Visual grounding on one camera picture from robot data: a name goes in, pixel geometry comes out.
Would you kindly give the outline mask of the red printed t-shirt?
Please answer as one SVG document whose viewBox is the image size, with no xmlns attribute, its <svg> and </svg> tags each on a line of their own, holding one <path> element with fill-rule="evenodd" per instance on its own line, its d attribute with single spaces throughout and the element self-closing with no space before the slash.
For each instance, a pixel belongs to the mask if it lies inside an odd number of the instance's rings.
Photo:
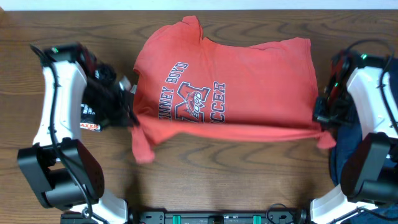
<svg viewBox="0 0 398 224">
<path fill-rule="evenodd" d="M 179 133 L 235 141 L 315 138 L 336 142 L 314 122 L 318 85 L 309 39 L 295 37 L 249 47 L 218 44 L 195 16 L 155 31 L 139 53 L 131 129 L 140 164 Z"/>
</svg>

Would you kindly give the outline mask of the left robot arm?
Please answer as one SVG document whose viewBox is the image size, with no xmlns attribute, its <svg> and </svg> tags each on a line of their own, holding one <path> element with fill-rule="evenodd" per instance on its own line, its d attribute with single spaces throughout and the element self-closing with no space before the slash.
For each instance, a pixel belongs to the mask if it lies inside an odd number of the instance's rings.
<svg viewBox="0 0 398 224">
<path fill-rule="evenodd" d="M 100 128 L 133 128 L 131 86 L 80 43 L 32 48 L 45 80 L 40 125 L 17 163 L 38 202 L 62 212 L 61 223 L 132 223 L 127 202 L 104 186 L 99 162 L 81 141 L 81 107 Z"/>
</svg>

